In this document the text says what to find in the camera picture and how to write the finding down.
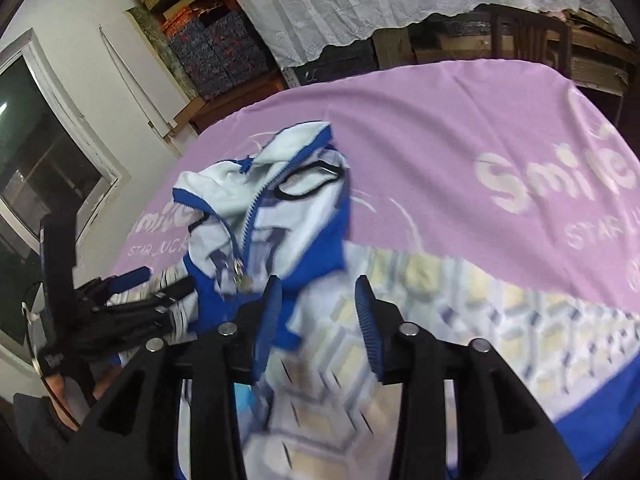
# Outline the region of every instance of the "white wall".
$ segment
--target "white wall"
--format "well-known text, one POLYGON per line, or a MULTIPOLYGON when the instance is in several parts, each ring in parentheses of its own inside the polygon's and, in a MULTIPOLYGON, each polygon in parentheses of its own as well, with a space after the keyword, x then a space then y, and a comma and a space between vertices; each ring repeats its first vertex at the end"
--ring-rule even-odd
MULTIPOLYGON (((135 0, 25 0, 0 38, 0 50, 33 28, 66 92, 129 174, 91 225, 79 250, 78 281, 107 276, 130 227, 151 199, 175 155, 146 123, 102 42, 98 26, 135 0)), ((0 349, 0 395, 36 394, 33 369, 0 349)))

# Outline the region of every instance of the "white and blue jacket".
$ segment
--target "white and blue jacket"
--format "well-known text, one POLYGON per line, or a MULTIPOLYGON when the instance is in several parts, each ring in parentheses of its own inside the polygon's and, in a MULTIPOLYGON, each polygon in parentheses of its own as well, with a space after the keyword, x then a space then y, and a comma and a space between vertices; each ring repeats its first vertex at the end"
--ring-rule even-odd
POLYGON ((174 201, 204 214, 190 227, 184 256, 198 293, 197 333, 233 319, 237 307, 261 294, 275 274, 282 280, 275 344, 299 346, 300 337, 286 323, 300 290, 345 266, 348 166, 331 140, 328 123, 296 124, 253 158, 180 174, 174 201))

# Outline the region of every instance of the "pink sheet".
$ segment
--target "pink sheet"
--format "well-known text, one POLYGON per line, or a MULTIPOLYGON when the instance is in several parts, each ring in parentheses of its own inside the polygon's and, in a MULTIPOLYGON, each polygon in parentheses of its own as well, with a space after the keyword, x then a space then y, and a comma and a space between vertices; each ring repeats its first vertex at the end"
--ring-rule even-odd
POLYGON ((640 311, 640 164, 557 72, 441 62, 281 92, 208 128, 133 226, 114 272, 186 250, 183 170, 254 154, 273 132, 330 121, 351 165, 350 239, 461 256, 502 280, 640 311))

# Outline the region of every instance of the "zipper pull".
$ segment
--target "zipper pull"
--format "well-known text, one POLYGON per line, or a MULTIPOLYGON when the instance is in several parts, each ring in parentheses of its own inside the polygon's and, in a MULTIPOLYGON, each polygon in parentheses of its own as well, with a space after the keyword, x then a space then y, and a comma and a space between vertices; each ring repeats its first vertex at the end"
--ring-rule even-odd
POLYGON ((251 276, 244 273, 244 264, 240 258, 234 260, 234 281, 236 282, 238 292, 243 294, 251 292, 254 280, 252 280, 251 276))

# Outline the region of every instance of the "metal bolt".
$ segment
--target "metal bolt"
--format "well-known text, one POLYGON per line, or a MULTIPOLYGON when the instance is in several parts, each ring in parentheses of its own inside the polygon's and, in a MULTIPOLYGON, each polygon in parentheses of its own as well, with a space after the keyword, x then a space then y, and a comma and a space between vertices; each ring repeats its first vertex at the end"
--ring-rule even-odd
POLYGON ((220 335, 233 335, 238 331, 238 327, 235 323, 227 321, 218 327, 218 333, 220 335))
POLYGON ((486 354, 489 350, 491 350, 491 343, 489 343, 486 339, 478 338, 474 339, 471 342, 471 348, 473 348, 476 352, 486 354))
POLYGON ((160 339, 159 337, 155 337, 146 342, 145 348, 150 352, 157 352, 158 350, 162 349, 163 346, 164 340, 160 339))
POLYGON ((398 330, 402 335, 418 335, 418 332, 420 332, 420 327, 415 323, 402 323, 398 330))

